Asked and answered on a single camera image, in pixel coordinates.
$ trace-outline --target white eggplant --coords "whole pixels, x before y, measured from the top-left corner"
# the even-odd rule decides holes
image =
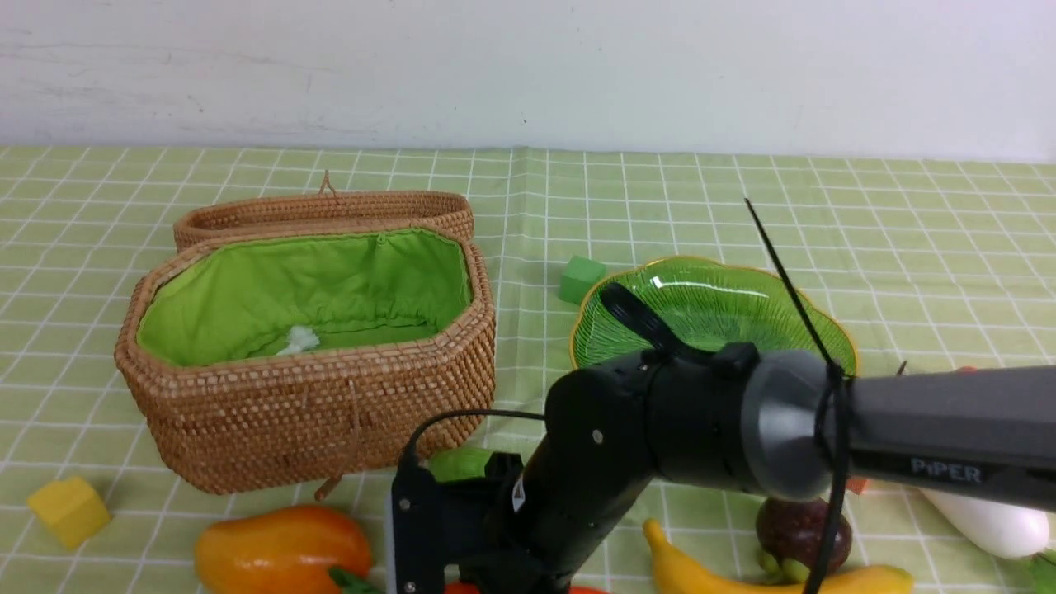
[[[965,538],[995,557],[1021,559],[1049,547],[1044,512],[928,489],[921,493]]]

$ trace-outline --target white wall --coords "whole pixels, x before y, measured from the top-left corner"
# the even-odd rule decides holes
[[[1054,0],[0,0],[0,143],[1056,161]]]

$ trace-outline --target green fabric lining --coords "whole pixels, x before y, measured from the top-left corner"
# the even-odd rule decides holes
[[[136,338],[178,367],[269,356],[289,329],[313,351],[434,336],[472,299],[461,246],[427,229],[234,243],[162,286]]]

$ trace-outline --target basket loop handle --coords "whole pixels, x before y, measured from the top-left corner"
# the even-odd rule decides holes
[[[344,460],[344,464],[341,465],[341,475],[336,477],[331,477],[326,479],[326,482],[322,484],[318,489],[316,489],[316,501],[322,501],[337,487],[341,479],[344,478],[343,472],[345,469],[352,467],[356,463],[356,459],[359,458],[360,446],[363,444],[363,434],[359,430],[359,405],[356,402],[356,385],[352,379],[348,379],[348,392],[352,396],[352,433],[353,443],[352,448],[348,450],[348,456]]]
[[[331,196],[337,198],[337,190],[334,189],[334,185],[329,183],[329,169],[323,171],[323,183],[319,185],[319,193],[317,196],[322,196],[326,193],[326,190],[331,190]]]

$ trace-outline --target wicker basket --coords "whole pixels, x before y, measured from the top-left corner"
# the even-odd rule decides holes
[[[490,408],[495,309],[484,258],[464,237],[430,223],[415,226],[460,246],[469,282],[468,308],[431,338],[201,367],[166,361],[140,344],[140,323],[158,291],[225,245],[362,237],[409,226],[409,221],[346,222],[259,231],[238,242],[219,237],[184,249],[144,277],[114,356],[165,464],[210,494],[329,479],[395,464],[414,428],[436,413]],[[422,454],[460,445],[480,421],[436,425],[421,440]]]
[[[315,194],[253,198],[194,209],[173,225],[176,249],[219,237],[243,237],[275,228],[326,228],[339,221],[430,224],[473,240],[473,211],[466,197],[440,191],[339,192],[329,172]]]

